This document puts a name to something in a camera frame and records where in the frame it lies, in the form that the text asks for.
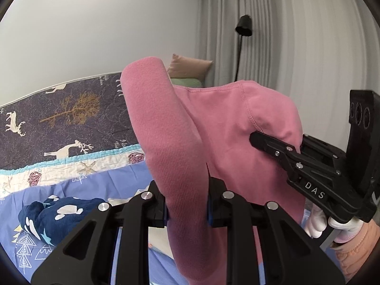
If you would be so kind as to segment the peach quilted sleeve forearm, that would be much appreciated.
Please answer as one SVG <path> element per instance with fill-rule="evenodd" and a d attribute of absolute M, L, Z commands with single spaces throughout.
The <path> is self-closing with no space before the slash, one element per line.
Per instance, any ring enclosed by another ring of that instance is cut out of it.
<path fill-rule="evenodd" d="M 363 223 L 360 231 L 350 241 L 333 244 L 332 249 L 336 253 L 346 282 L 364 265 L 378 241 L 379 226 L 371 220 L 369 223 Z"/>

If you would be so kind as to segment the white gloved right hand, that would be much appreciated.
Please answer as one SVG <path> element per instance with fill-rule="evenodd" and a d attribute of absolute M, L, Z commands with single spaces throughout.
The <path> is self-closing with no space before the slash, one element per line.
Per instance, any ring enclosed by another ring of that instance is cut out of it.
<path fill-rule="evenodd" d="M 328 218 L 324 211 L 314 204 L 305 225 L 305 232 L 312 238 L 320 238 L 327 227 L 331 227 L 340 231 L 334 241 L 346 243 L 355 238 L 363 224 L 364 222 L 356 217 L 345 224 L 339 223 L 331 217 Z"/>

